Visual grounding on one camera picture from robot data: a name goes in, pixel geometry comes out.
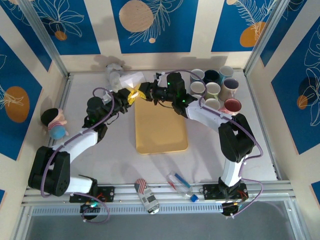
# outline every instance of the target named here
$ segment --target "pink mug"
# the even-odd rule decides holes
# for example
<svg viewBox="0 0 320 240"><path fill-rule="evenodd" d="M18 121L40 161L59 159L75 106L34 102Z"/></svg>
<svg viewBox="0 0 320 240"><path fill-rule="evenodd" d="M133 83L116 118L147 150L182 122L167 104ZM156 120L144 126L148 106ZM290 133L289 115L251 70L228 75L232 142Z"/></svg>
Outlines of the pink mug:
<svg viewBox="0 0 320 240"><path fill-rule="evenodd" d="M241 110L241 102L235 98L229 98L225 100L224 106L221 107L218 111L230 114L230 115L237 115L237 113Z"/></svg>

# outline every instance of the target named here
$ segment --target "white table surface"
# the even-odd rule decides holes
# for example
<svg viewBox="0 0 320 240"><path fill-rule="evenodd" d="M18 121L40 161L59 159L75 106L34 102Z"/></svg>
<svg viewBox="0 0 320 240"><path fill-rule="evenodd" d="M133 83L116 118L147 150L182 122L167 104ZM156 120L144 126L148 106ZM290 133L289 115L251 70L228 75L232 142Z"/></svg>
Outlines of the white table surface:
<svg viewBox="0 0 320 240"><path fill-rule="evenodd" d="M144 71L143 74L147 81L153 82L154 71ZM189 92L190 76L185 72L181 74ZM235 71L233 77L240 83L235 95L242 103L240 113L246 116L256 140L264 151L263 157L247 162L242 176L260 181L276 180L245 76L239 70ZM76 134L83 126L87 115L87 101L92 97L93 89L105 86L106 78L103 72L74 75L64 109L68 121L66 129L70 135ZM133 105L128 113L120 113L120 117L108 126L101 142L87 149L72 162L71 174L93 177L99 184L130 184L138 178L144 178L147 183L164 183L166 175L173 170L182 174L188 182L217 181L222 175L225 163L218 133L194 120L185 121L189 144L186 151L141 155L136 151ZM258 153L259 150L255 147L252 154Z"/></svg>

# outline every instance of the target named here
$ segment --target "plush doll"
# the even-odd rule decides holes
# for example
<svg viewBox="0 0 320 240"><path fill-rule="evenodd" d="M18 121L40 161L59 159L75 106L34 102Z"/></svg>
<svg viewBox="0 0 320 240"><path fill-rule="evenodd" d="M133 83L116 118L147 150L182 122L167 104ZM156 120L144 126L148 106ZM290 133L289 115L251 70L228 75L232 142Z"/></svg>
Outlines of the plush doll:
<svg viewBox="0 0 320 240"><path fill-rule="evenodd" d="M64 125L67 124L62 109L50 108L41 115L41 122L48 127L48 132L54 140L69 135Z"/></svg>

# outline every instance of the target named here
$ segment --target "ceramic cup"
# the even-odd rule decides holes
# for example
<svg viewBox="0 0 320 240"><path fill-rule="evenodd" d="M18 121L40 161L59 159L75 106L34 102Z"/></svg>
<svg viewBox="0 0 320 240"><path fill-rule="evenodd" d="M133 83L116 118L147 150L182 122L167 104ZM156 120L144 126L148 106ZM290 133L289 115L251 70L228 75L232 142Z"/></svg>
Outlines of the ceramic cup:
<svg viewBox="0 0 320 240"><path fill-rule="evenodd" d="M231 78L234 75L234 69L230 66L222 66L219 69L219 74L220 74L219 84L222 85L226 78Z"/></svg>
<svg viewBox="0 0 320 240"><path fill-rule="evenodd" d="M221 87L219 86L218 83L215 82L209 82L206 84L206 95L205 99L216 99L218 100L218 94L220 93Z"/></svg>
<svg viewBox="0 0 320 240"><path fill-rule="evenodd" d="M201 95L205 92L205 86L200 81L195 81L190 85L190 95Z"/></svg>
<svg viewBox="0 0 320 240"><path fill-rule="evenodd" d="M220 83L220 74L215 70L207 70L204 72L204 83Z"/></svg>
<svg viewBox="0 0 320 240"><path fill-rule="evenodd" d="M221 91L218 94L221 101L225 101L230 98L234 98L236 91L238 90L239 82L234 78L226 78L221 85Z"/></svg>
<svg viewBox="0 0 320 240"><path fill-rule="evenodd" d="M196 99L199 100L199 99L201 98L201 95L193 94L192 97L195 97ZM202 103L202 104L205 104L205 99L204 99L204 98L202 98L201 103Z"/></svg>
<svg viewBox="0 0 320 240"><path fill-rule="evenodd" d="M194 74L197 74L201 78L201 80L203 80L205 77L205 72L202 71L201 69L193 69L191 72ZM190 73L190 84L192 84L193 82L199 82L199 81L200 81L199 78L197 78L195 75Z"/></svg>
<svg viewBox="0 0 320 240"><path fill-rule="evenodd" d="M224 102L222 108L219 109L220 112L225 114L237 115L237 113L241 110L241 102L235 98L229 98Z"/></svg>
<svg viewBox="0 0 320 240"><path fill-rule="evenodd" d="M204 104L210 108L215 109L215 110L220 109L220 102L214 98L209 98L209 99L205 100Z"/></svg>

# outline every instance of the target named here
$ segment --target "yellow tray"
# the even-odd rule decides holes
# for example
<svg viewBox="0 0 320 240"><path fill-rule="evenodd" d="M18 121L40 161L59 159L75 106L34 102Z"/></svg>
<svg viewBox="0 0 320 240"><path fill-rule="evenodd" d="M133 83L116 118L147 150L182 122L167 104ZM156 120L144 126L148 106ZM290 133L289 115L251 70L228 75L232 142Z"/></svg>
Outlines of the yellow tray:
<svg viewBox="0 0 320 240"><path fill-rule="evenodd" d="M171 107L171 103L162 103ZM134 102L135 145L140 154L184 151L188 148L185 118L173 109L137 97Z"/></svg>

